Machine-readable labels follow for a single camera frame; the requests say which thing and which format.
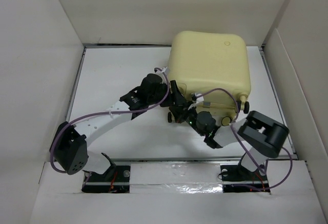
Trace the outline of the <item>yellow hard-shell suitcase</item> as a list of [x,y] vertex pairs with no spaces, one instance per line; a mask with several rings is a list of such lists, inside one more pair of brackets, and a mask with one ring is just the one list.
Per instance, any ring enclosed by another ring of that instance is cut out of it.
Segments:
[[191,101],[201,94],[197,112],[208,111],[227,125],[237,111],[248,114],[251,78],[245,41],[235,34],[182,31],[172,42],[169,80]]

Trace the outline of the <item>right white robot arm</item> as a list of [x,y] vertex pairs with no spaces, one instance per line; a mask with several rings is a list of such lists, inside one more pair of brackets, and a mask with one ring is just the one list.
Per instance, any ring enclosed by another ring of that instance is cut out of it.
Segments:
[[235,142],[244,149],[244,155],[237,166],[237,174],[249,179],[256,173],[266,174],[267,161],[277,158],[289,135],[284,124],[260,113],[251,111],[246,118],[218,126],[208,111],[197,112],[191,103],[170,106],[168,120],[187,123],[212,149],[221,149]]

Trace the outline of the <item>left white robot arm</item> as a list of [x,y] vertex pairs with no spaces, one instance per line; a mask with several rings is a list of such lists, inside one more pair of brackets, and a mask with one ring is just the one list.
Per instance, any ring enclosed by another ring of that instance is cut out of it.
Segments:
[[51,167],[58,173],[74,175],[79,171],[97,175],[103,181],[113,178],[116,165],[106,153],[93,153],[88,147],[113,128],[131,121],[156,107],[179,107],[185,103],[175,80],[156,68],[141,84],[110,108],[63,122],[50,146]]

